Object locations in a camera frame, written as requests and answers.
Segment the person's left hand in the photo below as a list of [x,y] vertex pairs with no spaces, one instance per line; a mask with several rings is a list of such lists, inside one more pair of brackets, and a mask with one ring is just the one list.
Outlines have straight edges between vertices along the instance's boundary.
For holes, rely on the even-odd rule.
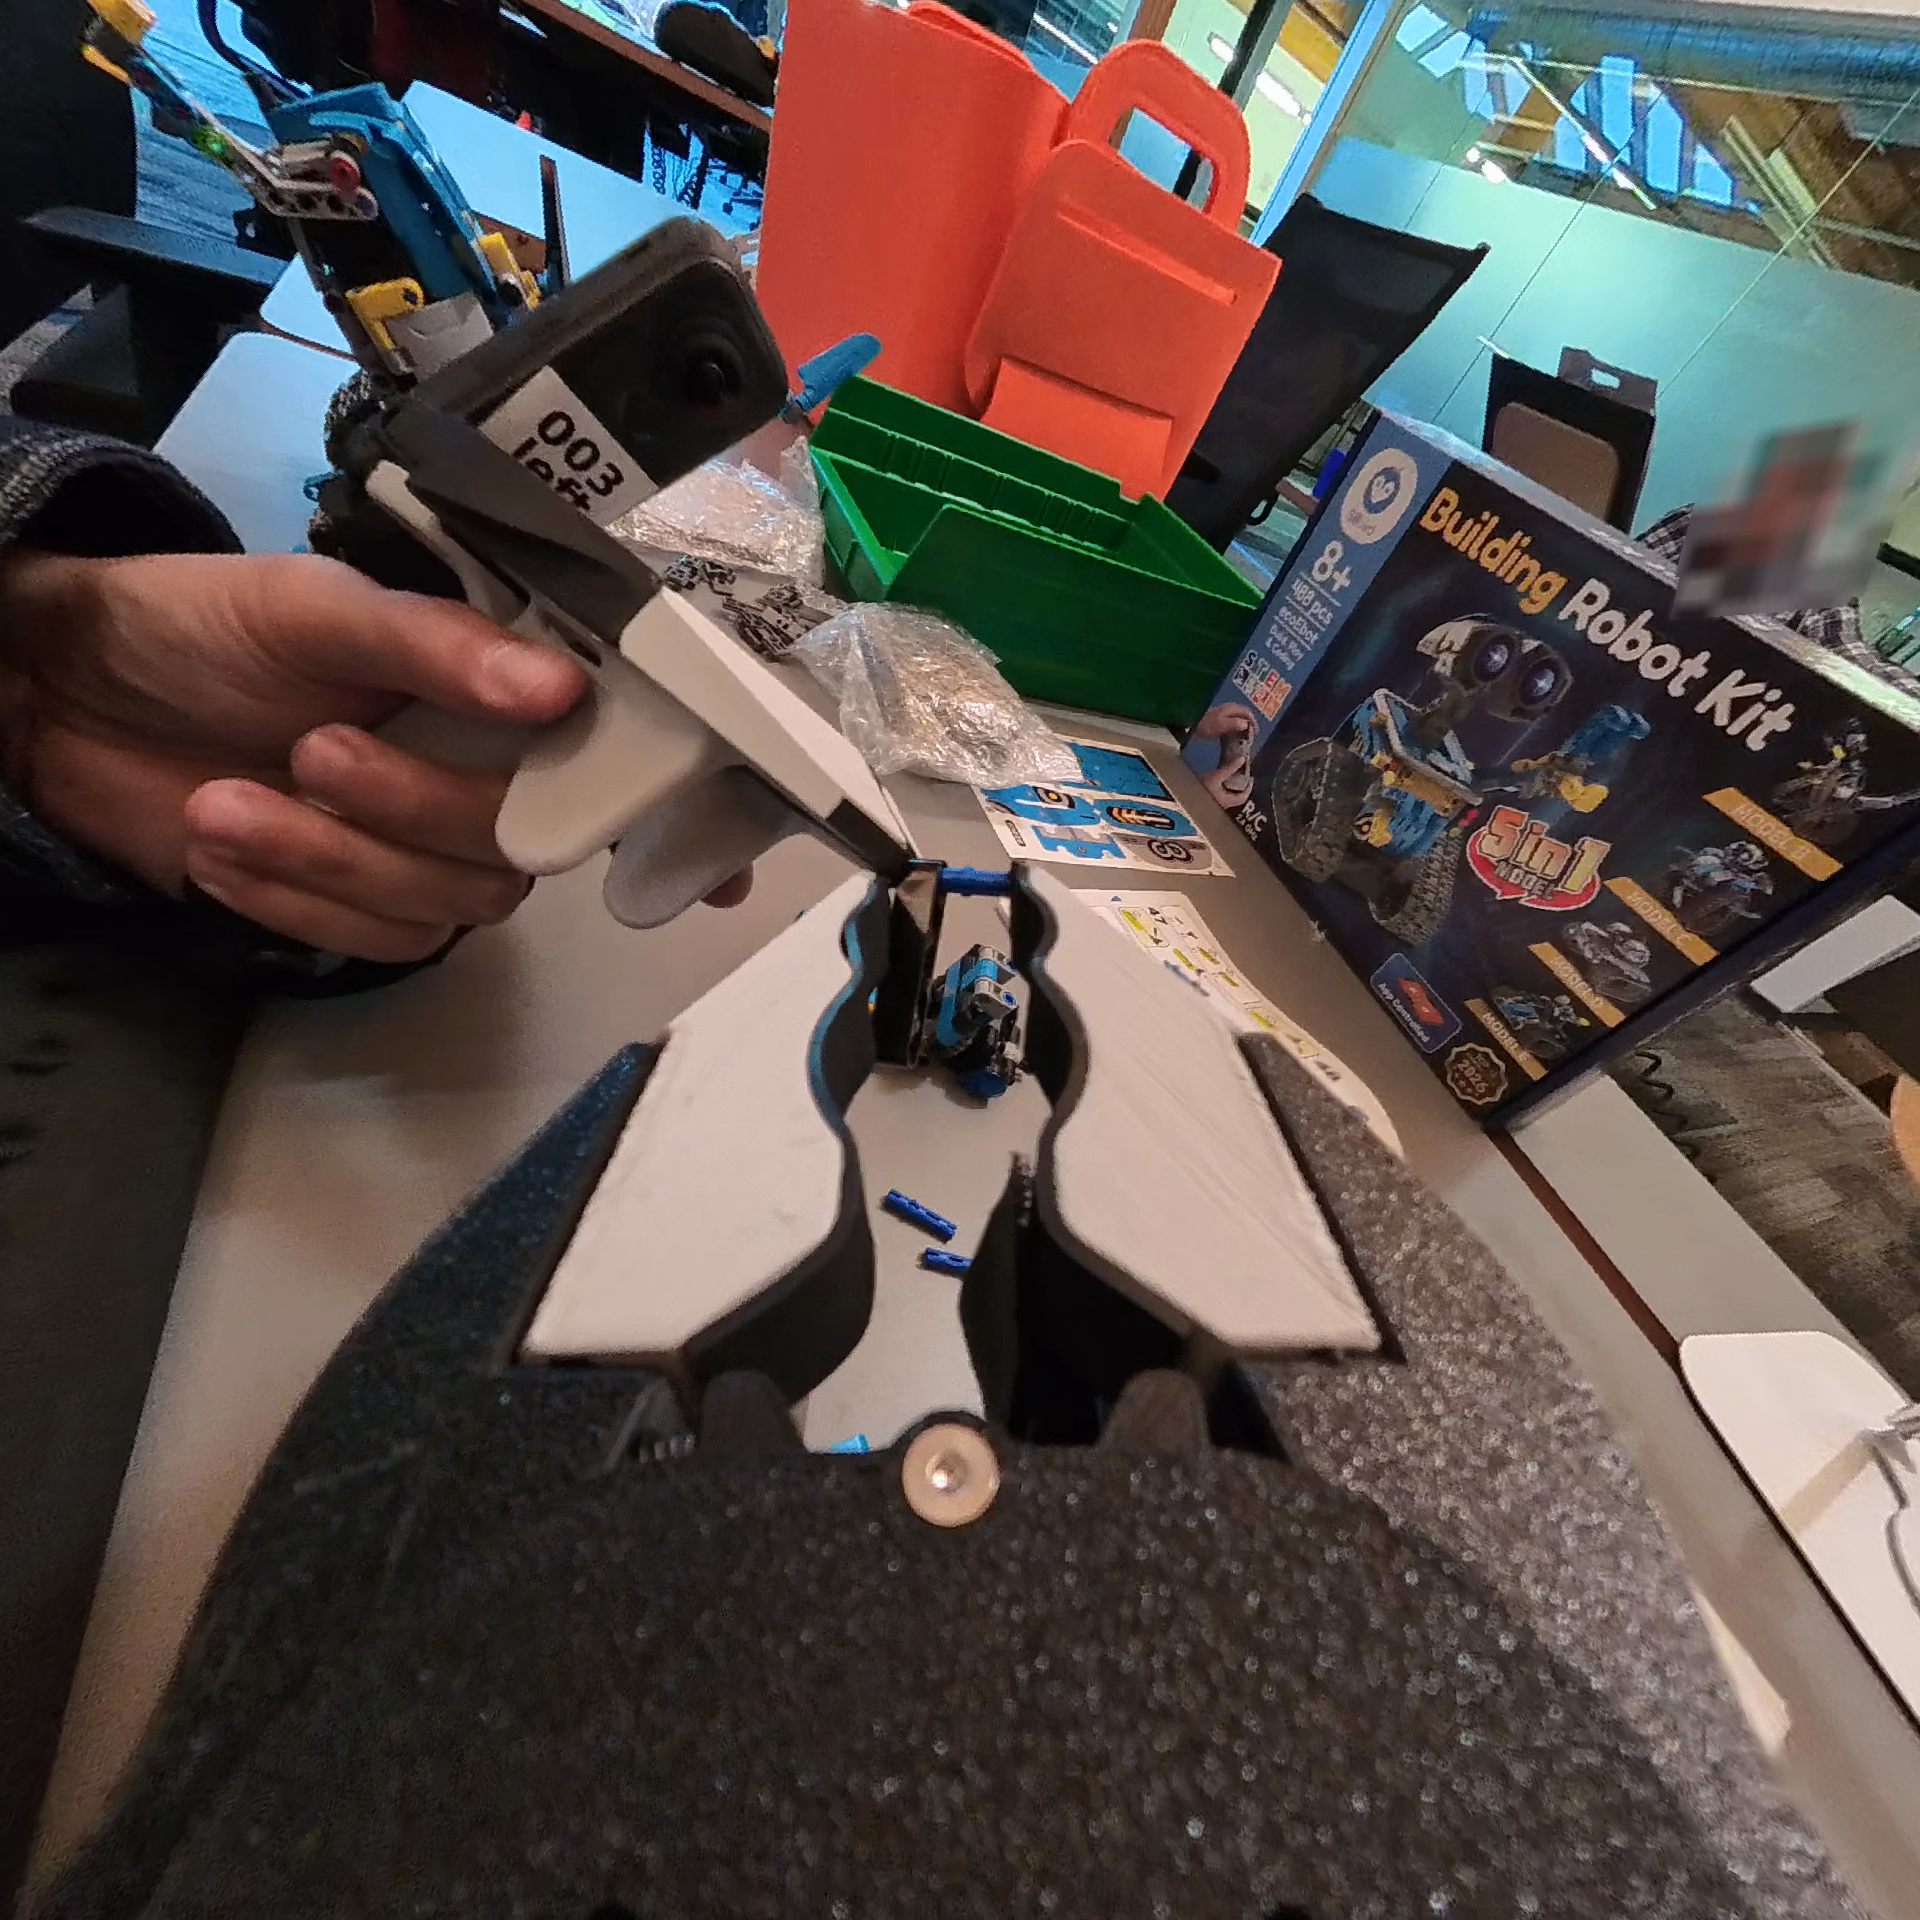
[[540,728],[584,672],[320,557],[6,557],[6,773],[115,868],[378,964],[505,921],[498,774],[376,737],[424,702]]

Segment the blue robot kit box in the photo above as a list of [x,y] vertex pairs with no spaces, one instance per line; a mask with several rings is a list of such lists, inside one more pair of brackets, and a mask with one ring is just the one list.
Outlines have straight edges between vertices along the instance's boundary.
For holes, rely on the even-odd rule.
[[1913,696],[1375,412],[1184,761],[1481,1128],[1916,876]]

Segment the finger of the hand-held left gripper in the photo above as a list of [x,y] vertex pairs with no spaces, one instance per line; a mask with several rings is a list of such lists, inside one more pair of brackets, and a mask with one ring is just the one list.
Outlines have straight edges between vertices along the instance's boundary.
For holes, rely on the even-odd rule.
[[863,753],[682,592],[656,592],[618,651],[855,864],[887,880],[907,876],[912,835]]

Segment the grey desk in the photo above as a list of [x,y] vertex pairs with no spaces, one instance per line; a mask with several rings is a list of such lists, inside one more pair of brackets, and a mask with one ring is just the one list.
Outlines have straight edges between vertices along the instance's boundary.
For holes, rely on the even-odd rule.
[[609,1070],[289,1430],[129,1795],[44,1915],[1858,1915],[1571,1356],[1288,1064],[1384,1358],[1255,1368],[1250,1446],[906,1453],[480,1382]]

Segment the blue sticker sheet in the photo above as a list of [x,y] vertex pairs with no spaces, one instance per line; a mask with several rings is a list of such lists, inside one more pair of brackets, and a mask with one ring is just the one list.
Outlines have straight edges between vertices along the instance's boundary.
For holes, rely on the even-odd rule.
[[1009,858],[1089,874],[1232,876],[1147,757],[1083,738],[1065,748],[1078,773],[1063,781],[976,792]]

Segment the clear bag of track links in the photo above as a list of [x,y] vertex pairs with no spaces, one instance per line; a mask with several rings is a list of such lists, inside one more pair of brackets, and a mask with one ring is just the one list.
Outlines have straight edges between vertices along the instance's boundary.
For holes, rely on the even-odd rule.
[[826,587],[817,493],[796,497],[747,465],[707,465],[615,520],[610,536],[766,661],[841,609]]

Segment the open instruction booklet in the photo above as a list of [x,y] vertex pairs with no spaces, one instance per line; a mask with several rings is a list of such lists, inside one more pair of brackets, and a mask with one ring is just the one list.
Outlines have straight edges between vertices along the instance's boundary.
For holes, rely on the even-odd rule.
[[1151,960],[1188,979],[1240,1033],[1266,1033],[1280,1043],[1348,1109],[1358,1114],[1375,1097],[1351,1068],[1260,992],[1187,893],[1082,890],[1075,897]]

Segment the orange plastic bin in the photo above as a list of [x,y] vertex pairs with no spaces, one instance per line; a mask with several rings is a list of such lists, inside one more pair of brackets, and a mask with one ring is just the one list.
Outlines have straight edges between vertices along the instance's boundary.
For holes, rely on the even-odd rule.
[[1065,97],[948,8],[798,2],[758,294],[792,371],[871,333],[883,381],[1163,497],[1280,275],[1250,163],[1161,43]]

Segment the built blue robot model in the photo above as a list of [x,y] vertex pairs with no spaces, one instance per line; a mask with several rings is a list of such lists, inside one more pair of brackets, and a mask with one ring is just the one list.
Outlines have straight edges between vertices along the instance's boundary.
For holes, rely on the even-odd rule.
[[247,78],[271,138],[247,142],[155,57],[155,16],[135,2],[91,2],[89,65],[146,98],[161,133],[185,140],[281,222],[356,363],[402,393],[559,293],[568,275],[561,198],[544,186],[540,272],[484,222],[417,118],[382,85],[308,91],[263,69]]

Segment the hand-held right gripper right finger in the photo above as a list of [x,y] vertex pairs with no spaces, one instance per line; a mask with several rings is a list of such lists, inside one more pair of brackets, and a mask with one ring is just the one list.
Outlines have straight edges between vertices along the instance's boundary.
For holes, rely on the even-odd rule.
[[1054,1243],[1174,1334],[1236,1360],[1378,1354],[1220,1006],[1044,868],[1012,867],[1012,932],[1024,1064],[1050,1106],[1038,1202]]

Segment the short black ridged beam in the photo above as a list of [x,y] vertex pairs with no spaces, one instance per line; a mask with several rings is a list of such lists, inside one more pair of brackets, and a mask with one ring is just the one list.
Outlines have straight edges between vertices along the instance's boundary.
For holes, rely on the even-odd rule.
[[945,925],[945,864],[920,858],[891,897],[887,966],[874,997],[880,1066],[920,1068],[937,1021],[937,956]]

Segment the black tilted panel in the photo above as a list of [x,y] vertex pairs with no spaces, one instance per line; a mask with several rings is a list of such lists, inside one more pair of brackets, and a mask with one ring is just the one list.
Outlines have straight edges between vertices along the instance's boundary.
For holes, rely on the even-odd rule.
[[1216,552],[1478,275],[1454,246],[1298,197],[1265,243],[1280,275],[1167,504]]

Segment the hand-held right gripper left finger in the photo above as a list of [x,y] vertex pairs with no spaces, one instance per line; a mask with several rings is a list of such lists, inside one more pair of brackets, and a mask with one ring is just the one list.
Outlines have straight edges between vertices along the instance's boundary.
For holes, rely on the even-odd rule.
[[890,893],[841,883],[666,1029],[529,1360],[839,1363],[874,1307],[848,1106]]

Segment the green plastic bin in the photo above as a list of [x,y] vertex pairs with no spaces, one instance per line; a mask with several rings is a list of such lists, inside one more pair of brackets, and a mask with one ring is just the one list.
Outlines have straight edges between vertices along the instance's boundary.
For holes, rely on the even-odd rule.
[[1024,698],[1187,729],[1262,589],[1153,497],[854,378],[810,458],[830,580],[946,617]]

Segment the blue yellow brick assembly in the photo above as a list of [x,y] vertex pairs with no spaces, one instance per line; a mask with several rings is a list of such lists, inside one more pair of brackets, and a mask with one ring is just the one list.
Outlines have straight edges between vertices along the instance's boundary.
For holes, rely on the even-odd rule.
[[926,1054],[972,1100],[996,1100],[1020,1076],[1015,985],[1011,956],[974,945],[929,989]]

